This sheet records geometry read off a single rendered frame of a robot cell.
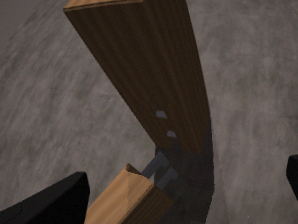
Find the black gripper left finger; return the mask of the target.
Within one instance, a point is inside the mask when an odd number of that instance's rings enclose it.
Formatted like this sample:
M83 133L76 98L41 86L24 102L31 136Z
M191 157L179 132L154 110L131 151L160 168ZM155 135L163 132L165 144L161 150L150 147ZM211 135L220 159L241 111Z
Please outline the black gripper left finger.
M0 210L0 224L85 224L89 194L86 173L74 172L35 196Z

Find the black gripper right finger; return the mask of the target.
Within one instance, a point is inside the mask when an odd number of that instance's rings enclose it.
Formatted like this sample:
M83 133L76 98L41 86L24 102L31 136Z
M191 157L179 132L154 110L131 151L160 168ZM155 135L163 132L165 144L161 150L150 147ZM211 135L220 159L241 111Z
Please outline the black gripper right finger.
M287 159L286 177L298 200L298 155L290 156Z

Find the brown wooden post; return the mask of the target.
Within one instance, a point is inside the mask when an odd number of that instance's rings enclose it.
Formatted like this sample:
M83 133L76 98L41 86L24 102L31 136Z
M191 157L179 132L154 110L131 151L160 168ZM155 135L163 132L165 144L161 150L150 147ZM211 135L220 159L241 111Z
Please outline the brown wooden post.
M64 14L157 147L201 153L210 120L186 0L69 0Z

